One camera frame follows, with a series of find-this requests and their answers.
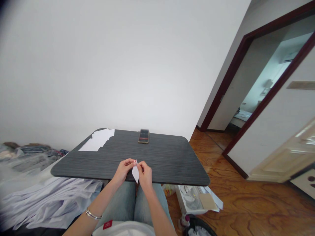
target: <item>jeans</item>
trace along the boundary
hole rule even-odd
[[[168,211],[167,200],[161,184],[152,184],[155,193],[165,211],[171,224],[171,216]],[[139,185],[136,197],[136,185],[134,182],[124,182],[103,213],[102,219],[96,228],[100,227],[107,221],[138,221],[151,225],[153,227],[148,201],[144,192]]]

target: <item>wooden floor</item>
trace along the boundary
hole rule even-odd
[[[206,134],[222,149],[225,150],[232,139],[237,135],[240,128],[233,124],[229,124],[224,133],[207,131]]]
[[[315,200],[284,184],[246,181],[206,133],[195,129],[190,144],[210,177],[209,187],[224,202],[220,213],[209,211],[198,216],[217,235],[315,235]],[[176,193],[167,201],[181,235]]]

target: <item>wall vent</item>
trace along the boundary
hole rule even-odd
[[[315,81],[292,81],[287,89],[315,90]]]

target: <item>white door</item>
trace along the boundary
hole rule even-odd
[[[259,164],[248,180],[283,183],[315,161],[315,119]]]

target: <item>brown paper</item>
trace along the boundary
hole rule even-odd
[[[216,203],[214,202],[210,193],[200,193],[199,194],[200,201],[202,206],[206,210],[218,210]]]

